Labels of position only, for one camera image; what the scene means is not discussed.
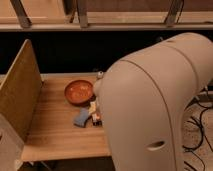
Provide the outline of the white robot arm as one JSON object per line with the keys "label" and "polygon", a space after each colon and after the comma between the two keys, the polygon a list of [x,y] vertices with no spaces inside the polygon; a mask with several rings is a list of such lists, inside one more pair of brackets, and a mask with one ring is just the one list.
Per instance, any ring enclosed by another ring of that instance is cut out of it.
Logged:
{"label": "white robot arm", "polygon": [[213,80],[213,41],[182,33],[115,62],[94,84],[116,171],[183,171],[184,109]]}

